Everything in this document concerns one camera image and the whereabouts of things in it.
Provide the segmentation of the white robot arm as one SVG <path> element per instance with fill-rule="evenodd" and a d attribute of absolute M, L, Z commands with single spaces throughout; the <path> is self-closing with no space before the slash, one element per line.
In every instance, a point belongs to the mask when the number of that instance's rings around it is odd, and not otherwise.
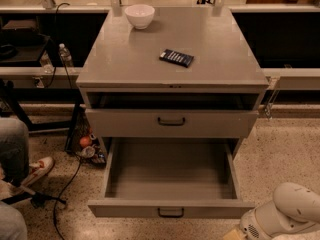
<path fill-rule="evenodd" d="M 320 196 L 292 182 L 278 185 L 272 200 L 246 212 L 222 240 L 272 240 L 320 229 Z"/>

